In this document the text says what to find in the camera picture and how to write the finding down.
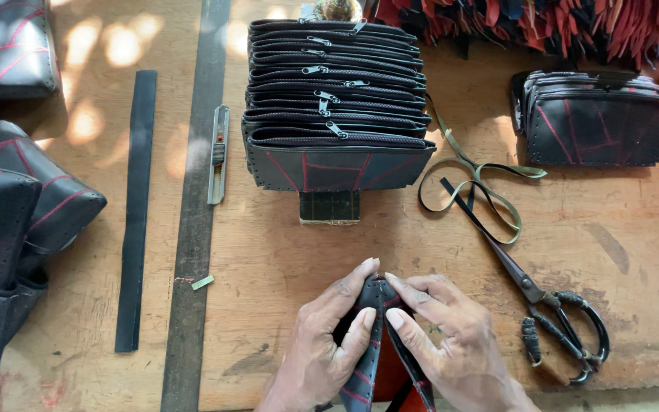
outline pile of pouches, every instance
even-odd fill
[[[60,87],[47,0],[0,0],[0,102]]]
[[[265,189],[341,192],[411,185],[426,141],[423,61],[401,29],[343,21],[260,20],[249,28],[242,132]]]
[[[105,205],[103,194],[61,169],[22,129],[0,122],[0,359],[47,288],[45,260]]]
[[[623,72],[521,72],[510,86],[513,124],[538,164],[654,166],[659,86]]]

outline scissors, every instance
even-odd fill
[[[508,255],[507,252],[502,250],[499,246],[499,242],[490,235],[479,219],[473,214],[471,207],[464,203],[460,196],[456,196],[457,191],[454,190],[454,186],[452,186],[445,177],[439,182],[442,183],[447,192],[454,197],[454,200],[459,207],[472,220],[472,222],[474,222],[477,228],[481,230],[485,239],[487,239],[490,244],[490,247],[492,247],[497,257],[502,261],[502,265],[525,296],[527,300],[526,305],[528,306],[528,312],[531,317],[526,317],[523,320],[523,341],[525,342],[528,356],[532,360],[532,366],[542,367],[542,370],[545,370],[564,386],[583,385],[593,376],[594,372],[598,371],[598,368],[609,356],[609,334],[607,333],[604,322],[602,322],[599,314],[587,303],[587,301],[574,292],[550,292],[541,290],[536,286],[533,280],[530,279],[530,276],[525,273],[525,271]],[[490,196],[487,194],[487,191],[483,186],[473,180],[469,183],[479,187],[481,192],[487,197],[488,202],[492,204],[492,199],[490,199]],[[470,200],[473,195],[474,192],[470,192]],[[561,325],[560,327],[556,326],[553,321],[538,312],[536,305],[540,303],[546,305],[556,315],[556,319]],[[563,311],[562,304],[569,304],[581,309],[591,319],[592,323],[594,323],[599,338],[599,350],[595,354],[587,351],[583,347],[579,335],[574,331],[571,322],[569,322],[566,313]],[[535,330],[536,321],[540,323],[541,327],[543,327],[546,332],[553,335],[566,351],[581,363],[581,373],[579,376],[576,378],[567,378],[565,375],[543,363],[542,353],[538,344],[538,336]]]

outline metal ruler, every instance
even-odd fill
[[[209,150],[199,156],[188,156],[185,164],[164,364],[162,412],[196,412],[198,409],[209,287],[193,290],[188,282],[180,282],[177,278],[189,276],[199,281],[208,276],[212,212],[215,207],[208,202],[212,193],[210,183],[215,177],[212,143],[216,108],[223,100],[225,27],[228,25],[230,6],[230,0],[202,2],[188,147],[208,147]]]

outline hand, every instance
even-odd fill
[[[378,267],[380,260],[365,260],[315,301],[302,306],[281,368],[256,412],[306,412],[339,393],[368,348],[375,309],[365,308],[357,314],[339,348],[332,332],[355,304],[365,278]]]
[[[508,376],[487,309],[442,275],[404,281],[386,274],[386,279],[411,309],[448,336],[437,348],[413,317],[400,309],[386,312],[426,377],[454,407],[462,412],[538,410]]]

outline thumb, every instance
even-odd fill
[[[352,373],[357,361],[368,349],[368,343],[371,341],[371,328],[375,318],[376,310],[374,308],[364,308],[352,321],[350,328],[342,339],[342,344],[334,353],[334,360],[339,363],[341,370],[349,370]]]
[[[416,358],[421,369],[428,373],[430,368],[435,364],[435,359],[439,355],[439,349],[428,339],[421,326],[406,311],[391,308],[386,311],[385,317],[398,333],[403,346]]]

